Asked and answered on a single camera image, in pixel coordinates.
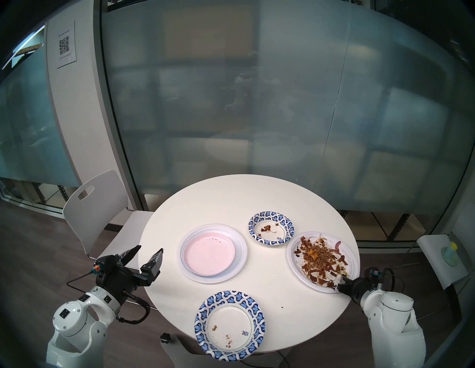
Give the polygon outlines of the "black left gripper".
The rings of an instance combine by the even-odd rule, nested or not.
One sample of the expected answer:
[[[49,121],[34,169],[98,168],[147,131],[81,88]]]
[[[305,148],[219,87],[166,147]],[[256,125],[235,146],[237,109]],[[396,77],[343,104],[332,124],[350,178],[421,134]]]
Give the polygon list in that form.
[[[94,272],[98,287],[97,297],[102,302],[124,304],[128,299],[132,299],[137,304],[144,304],[144,301],[132,295],[132,292],[137,287],[148,287],[156,280],[163,261],[163,249],[156,252],[140,268],[137,254],[141,247],[137,245],[120,255],[106,255],[96,259]],[[139,268],[139,274],[132,270]]]

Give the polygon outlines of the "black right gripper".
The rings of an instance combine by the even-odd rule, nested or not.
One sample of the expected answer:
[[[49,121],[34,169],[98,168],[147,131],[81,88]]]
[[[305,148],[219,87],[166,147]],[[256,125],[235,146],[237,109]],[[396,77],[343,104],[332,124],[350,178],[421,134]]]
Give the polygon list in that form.
[[[377,267],[370,267],[364,271],[364,277],[352,280],[348,277],[342,277],[337,285],[337,290],[345,295],[350,295],[353,302],[363,305],[363,296],[366,292],[372,292],[380,289],[383,282],[381,270]]]

